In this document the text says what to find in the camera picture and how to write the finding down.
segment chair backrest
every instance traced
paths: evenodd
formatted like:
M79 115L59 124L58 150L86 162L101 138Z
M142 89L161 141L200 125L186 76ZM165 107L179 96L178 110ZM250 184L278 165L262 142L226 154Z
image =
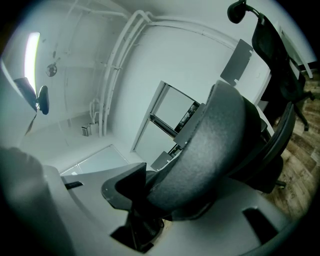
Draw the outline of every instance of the chair backrest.
M290 140L295 120L294 105L289 102L271 139L267 143L261 143L259 139L252 152L228 174L229 177L246 182L259 174L275 157L280 156Z
M260 15L252 36L252 47L268 65L282 96L294 102L304 93L304 81L299 81L290 67L290 57L275 27Z
M256 107L234 87L218 81L179 158L147 181L146 200L171 213L201 199L240 156L251 151L260 133Z
M267 17L258 19L252 47L271 70L272 75L282 75L288 71L289 55L275 27Z

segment light fixture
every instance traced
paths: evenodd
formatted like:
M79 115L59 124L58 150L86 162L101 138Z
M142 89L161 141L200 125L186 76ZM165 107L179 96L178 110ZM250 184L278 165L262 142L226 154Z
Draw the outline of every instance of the light fixture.
M29 34L24 55L24 76L28 79L29 84L33 88L35 94L37 94L35 65L39 38L39 32L32 32Z

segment fluorescent light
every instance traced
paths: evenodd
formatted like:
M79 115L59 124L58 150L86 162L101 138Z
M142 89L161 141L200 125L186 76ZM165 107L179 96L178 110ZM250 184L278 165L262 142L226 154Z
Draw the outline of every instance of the fluorescent light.
M36 94L35 65L39 37L39 32L32 32L29 35L24 55L24 76L28 78L31 87Z

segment chair base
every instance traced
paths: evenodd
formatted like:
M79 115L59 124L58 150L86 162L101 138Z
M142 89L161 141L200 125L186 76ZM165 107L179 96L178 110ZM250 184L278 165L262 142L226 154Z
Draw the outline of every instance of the chair base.
M287 186L287 183L285 183L284 181L277 180L275 182L275 185L278 186L280 189L285 189Z
M297 107L296 103L301 101L301 100L304 100L304 99L307 99L307 98L310 98L312 101L316 98L311 91L308 91L308 92L305 92L302 97L300 97L298 100L296 100L294 102L294 112L296 113L296 115L301 119L301 121L303 122L304 124L304 131L307 132L309 131L309 124L308 124L308 121L307 119L305 118L305 116L302 114L302 112L300 111L300 109Z

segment white wall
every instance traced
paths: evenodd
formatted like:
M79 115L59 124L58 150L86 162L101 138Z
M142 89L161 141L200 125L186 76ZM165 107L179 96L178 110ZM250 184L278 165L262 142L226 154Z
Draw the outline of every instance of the white wall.
M151 11L154 15L166 15L195 19L206 22L210 26L235 38L251 43L257 24L257 18L247 13L240 24L228 20L227 9L237 0L114 0L129 11ZM247 4L265 14L268 19L283 27L283 30L294 41L305 60L310 63L317 60L307 39L290 17L275 0L247 0Z
M103 138L99 138L97 134L83 136L81 125L90 121L89 115L78 116L71 121L71 125L68 125L66 120L60 122L62 131L55 123L28 133L22 140L20 149L36 157L43 165L53 166L60 172L111 144L129 163L143 162L136 153L130 153L111 133Z
M79 4L86 5L87 2L79 1ZM92 14L76 8L64 21L70 7L52 1L40 3L19 26L5 50L4 62L12 78L23 77L27 38L30 32L40 32L35 84L38 92L41 86L48 86L50 111L46 116L38 112L33 132L89 111L89 103L101 83L104 68L101 63L108 60L126 24L126 20L121 17ZM100 11L111 10L97 3L87 7ZM57 42L56 56L53 58ZM57 74L48 77L47 66L58 58Z
M129 146L161 81L205 103L233 53L212 39L169 27L149 27L137 44L117 84L108 120L114 136Z

